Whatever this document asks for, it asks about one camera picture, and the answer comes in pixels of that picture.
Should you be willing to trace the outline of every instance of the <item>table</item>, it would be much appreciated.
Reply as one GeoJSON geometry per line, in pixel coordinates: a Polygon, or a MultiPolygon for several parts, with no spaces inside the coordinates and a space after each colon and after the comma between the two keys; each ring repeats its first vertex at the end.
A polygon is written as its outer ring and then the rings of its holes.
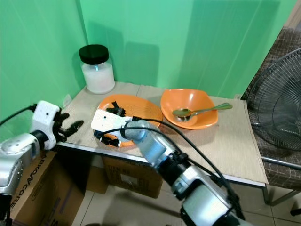
{"type": "MultiPolygon", "coordinates": [[[[146,98],[160,106],[165,89],[131,83],[116,82],[115,88],[107,94],[96,95],[86,88],[64,109],[70,117],[64,121],[66,128],[76,120],[84,120],[80,130],[61,146],[89,151],[99,155],[147,163],[136,146],[116,148],[104,145],[93,136],[90,127],[99,103],[110,95],[127,94],[146,98]]],[[[219,113],[219,122],[201,130],[181,131],[217,166],[226,179],[239,183],[264,187],[268,184],[261,156],[249,121],[246,102],[238,99],[211,97],[216,105],[223,102],[233,104],[233,109],[219,113]]],[[[185,143],[182,138],[164,126],[159,127],[186,152],[190,158],[212,170],[209,165],[185,143]]]]}

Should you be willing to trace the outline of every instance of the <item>spoon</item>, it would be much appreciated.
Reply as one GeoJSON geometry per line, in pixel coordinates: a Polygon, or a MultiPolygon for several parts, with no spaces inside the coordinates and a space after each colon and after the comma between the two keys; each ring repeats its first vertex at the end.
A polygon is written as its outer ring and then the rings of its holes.
{"type": "Polygon", "coordinates": [[[218,106],[215,106],[212,108],[196,110],[196,111],[191,111],[187,108],[180,108],[180,109],[174,110],[173,115],[175,116],[175,119],[177,121],[189,121],[191,117],[201,114],[201,113],[205,113],[205,112],[209,112],[209,111],[213,111],[213,110],[226,110],[226,109],[231,109],[232,107],[233,107],[233,105],[231,105],[229,103],[223,103],[221,105],[218,105],[218,106]]]}

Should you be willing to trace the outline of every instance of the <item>orange plate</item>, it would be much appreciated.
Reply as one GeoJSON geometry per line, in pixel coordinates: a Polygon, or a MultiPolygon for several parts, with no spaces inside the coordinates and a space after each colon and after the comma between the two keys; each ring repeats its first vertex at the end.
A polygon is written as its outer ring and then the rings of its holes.
{"type": "Polygon", "coordinates": [[[185,129],[204,129],[212,126],[218,121],[217,111],[193,116],[187,122],[178,122],[173,111],[179,108],[188,108],[191,111],[214,107],[209,96],[200,90],[195,89],[168,89],[161,97],[161,110],[165,118],[172,124],[185,129]]]}
{"type": "MultiPolygon", "coordinates": [[[[137,116],[145,119],[157,119],[163,120],[163,115],[160,110],[153,102],[146,99],[135,97],[131,95],[112,95],[105,98],[98,106],[98,109],[106,110],[108,107],[114,107],[112,102],[117,102],[118,106],[126,111],[126,116],[137,116]]],[[[160,123],[150,122],[154,126],[159,127],[160,123]]],[[[132,141],[121,143],[120,147],[126,147],[133,145],[132,141]]]]}

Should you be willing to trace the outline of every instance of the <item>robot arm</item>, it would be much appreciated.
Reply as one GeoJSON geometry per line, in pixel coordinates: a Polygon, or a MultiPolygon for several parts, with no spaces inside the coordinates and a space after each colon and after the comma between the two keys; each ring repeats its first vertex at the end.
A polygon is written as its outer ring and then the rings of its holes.
{"type": "MultiPolygon", "coordinates": [[[[129,127],[152,127],[148,122],[129,121],[129,127]]],[[[232,212],[226,194],[200,168],[188,162],[160,134],[146,129],[124,130],[121,136],[132,140],[146,160],[171,186],[175,196],[184,200],[181,217],[188,226],[250,226],[232,212]]]]}
{"type": "Polygon", "coordinates": [[[10,202],[18,187],[23,169],[39,154],[40,150],[52,149],[58,141],[66,141],[83,124],[77,121],[69,129],[61,125],[69,114],[40,101],[33,114],[31,133],[21,134],[0,144],[0,226],[11,225],[10,202]]]}

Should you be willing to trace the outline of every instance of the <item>electric fan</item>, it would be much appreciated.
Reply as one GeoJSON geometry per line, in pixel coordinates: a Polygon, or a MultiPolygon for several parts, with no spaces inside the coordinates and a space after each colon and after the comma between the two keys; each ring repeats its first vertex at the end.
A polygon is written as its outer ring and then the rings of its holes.
{"type": "Polygon", "coordinates": [[[301,48],[262,72],[247,105],[258,136],[281,148],[301,150],[301,48]]]}

